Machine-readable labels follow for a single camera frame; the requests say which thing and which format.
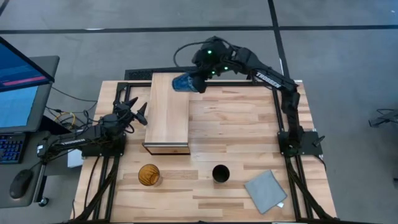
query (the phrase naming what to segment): wooden box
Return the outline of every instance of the wooden box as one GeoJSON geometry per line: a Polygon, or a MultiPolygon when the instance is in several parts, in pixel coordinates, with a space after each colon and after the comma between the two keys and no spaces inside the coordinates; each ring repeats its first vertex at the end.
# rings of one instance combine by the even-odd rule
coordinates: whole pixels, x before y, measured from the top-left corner
{"type": "Polygon", "coordinates": [[[148,125],[142,145],[152,155],[189,155],[188,120],[190,93],[176,92],[172,80],[181,73],[154,73],[148,110],[148,125]]]}

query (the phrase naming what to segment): black mug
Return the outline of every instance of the black mug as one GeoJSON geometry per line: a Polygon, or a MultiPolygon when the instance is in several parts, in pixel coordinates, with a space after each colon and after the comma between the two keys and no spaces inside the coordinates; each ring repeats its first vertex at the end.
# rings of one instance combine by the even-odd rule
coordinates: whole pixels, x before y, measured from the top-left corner
{"type": "Polygon", "coordinates": [[[217,165],[213,169],[213,180],[216,183],[224,183],[229,179],[229,169],[224,165],[217,165]]]}

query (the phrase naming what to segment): gray towel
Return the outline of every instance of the gray towel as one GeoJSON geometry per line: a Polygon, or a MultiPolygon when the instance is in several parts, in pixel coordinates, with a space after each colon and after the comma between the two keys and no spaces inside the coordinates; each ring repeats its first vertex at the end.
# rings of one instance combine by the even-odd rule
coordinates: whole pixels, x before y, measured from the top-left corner
{"type": "Polygon", "coordinates": [[[287,197],[270,170],[258,175],[244,186],[261,214],[287,197]]]}

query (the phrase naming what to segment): wooden table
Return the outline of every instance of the wooden table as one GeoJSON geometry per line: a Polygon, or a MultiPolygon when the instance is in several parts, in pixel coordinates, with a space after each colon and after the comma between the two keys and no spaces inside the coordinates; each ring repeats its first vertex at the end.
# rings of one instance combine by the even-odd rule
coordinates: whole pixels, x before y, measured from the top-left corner
{"type": "MultiPolygon", "coordinates": [[[[112,113],[118,81],[103,82],[95,119],[112,113]]],[[[312,129],[312,117],[302,83],[299,116],[304,129],[312,129]]],[[[133,87],[131,98],[138,96],[133,111],[149,100],[150,87],[133,87]]],[[[119,165],[114,195],[112,222],[270,222],[294,221],[294,210],[284,158],[279,153],[278,124],[272,92],[261,86],[208,87],[206,93],[190,95],[190,156],[151,156],[142,146],[146,129],[133,122],[136,132],[127,135],[125,155],[119,165]],[[159,167],[163,183],[145,187],[137,178],[145,164],[159,167]],[[214,184],[211,170],[224,164],[231,171],[225,184],[214,184]],[[274,207],[261,215],[244,184],[271,170],[288,197],[284,207],[274,207]]],[[[88,178],[96,158],[83,163],[75,197],[76,214],[83,210],[88,178]]],[[[322,163],[313,156],[302,156],[309,191],[335,216],[328,180],[322,163]]],[[[102,159],[96,166],[88,201],[94,196],[102,159]]],[[[107,193],[101,204],[104,217],[107,193]]],[[[302,216],[305,207],[298,190],[302,216]]]]}

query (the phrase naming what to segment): monitor screen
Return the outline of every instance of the monitor screen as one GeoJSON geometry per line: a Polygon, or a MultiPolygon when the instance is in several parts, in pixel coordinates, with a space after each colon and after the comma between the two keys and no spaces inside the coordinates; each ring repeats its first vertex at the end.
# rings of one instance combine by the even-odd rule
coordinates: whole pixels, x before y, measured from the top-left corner
{"type": "Polygon", "coordinates": [[[0,92],[48,84],[53,81],[34,62],[0,38],[0,92]]]}

